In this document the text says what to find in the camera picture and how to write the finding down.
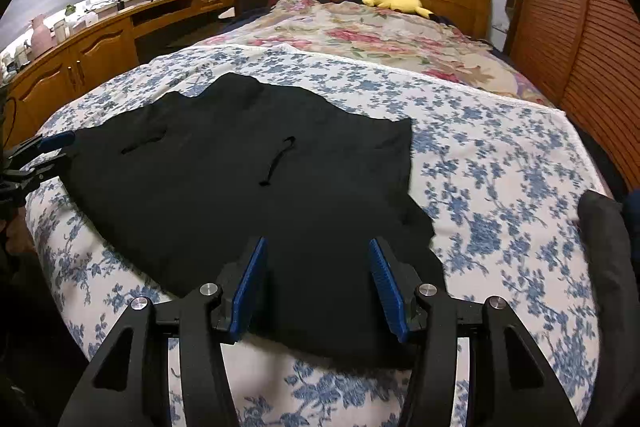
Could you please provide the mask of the black garment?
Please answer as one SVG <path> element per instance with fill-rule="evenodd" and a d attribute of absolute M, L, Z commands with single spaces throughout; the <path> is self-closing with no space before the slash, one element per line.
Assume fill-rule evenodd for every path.
<path fill-rule="evenodd" d="M 81 129 L 64 186 L 115 251 L 183 297 L 263 237 L 250 332 L 342 363 L 408 369 L 369 269 L 379 237 L 441 284 L 432 220 L 409 193 L 410 121 L 349 114 L 322 96 L 227 74 L 200 95 Z"/>

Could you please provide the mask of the blue floral white blanket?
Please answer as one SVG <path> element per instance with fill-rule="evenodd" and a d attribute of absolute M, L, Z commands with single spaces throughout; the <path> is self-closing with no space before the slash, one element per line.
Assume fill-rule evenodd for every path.
<path fill-rule="evenodd" d="M 226 72 L 301 87 L 352 113 L 411 118 L 409 193 L 434 220 L 448 291 L 506 299 L 584 419 L 599 327 L 577 204 L 605 189 L 564 113 L 288 44 L 200 44 L 107 81 L 40 132 L 93 127 L 171 91 L 195 96 Z M 132 298 L 168 299 L 113 253 L 58 179 L 29 195 L 26 222 L 63 321 L 89 358 Z M 241 426 L 397 425 L 407 372 L 349 374 L 255 337 L 222 351 Z"/>

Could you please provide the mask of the pink floral quilt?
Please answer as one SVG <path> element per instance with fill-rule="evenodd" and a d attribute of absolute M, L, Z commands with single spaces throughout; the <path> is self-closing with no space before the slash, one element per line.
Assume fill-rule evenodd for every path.
<path fill-rule="evenodd" d="M 553 105 L 489 43 L 451 25 L 350 0 L 280 0 L 267 13 L 245 17 L 202 43 L 288 44 Z"/>

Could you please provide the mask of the wooden desk cabinet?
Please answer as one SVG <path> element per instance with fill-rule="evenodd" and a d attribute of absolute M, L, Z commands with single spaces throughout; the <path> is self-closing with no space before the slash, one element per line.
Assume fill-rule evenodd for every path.
<path fill-rule="evenodd" d="M 100 20 L 50 49 L 8 84 L 2 127 L 9 148 L 36 134 L 59 108 L 140 64 L 136 41 L 234 0 L 155 0 Z"/>

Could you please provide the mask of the pink vase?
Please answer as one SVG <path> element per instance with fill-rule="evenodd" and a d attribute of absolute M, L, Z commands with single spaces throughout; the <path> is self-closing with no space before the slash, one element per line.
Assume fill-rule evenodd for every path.
<path fill-rule="evenodd" d="M 37 58 L 54 47 L 51 29 L 44 23 L 44 15 L 32 19 L 32 55 Z"/>

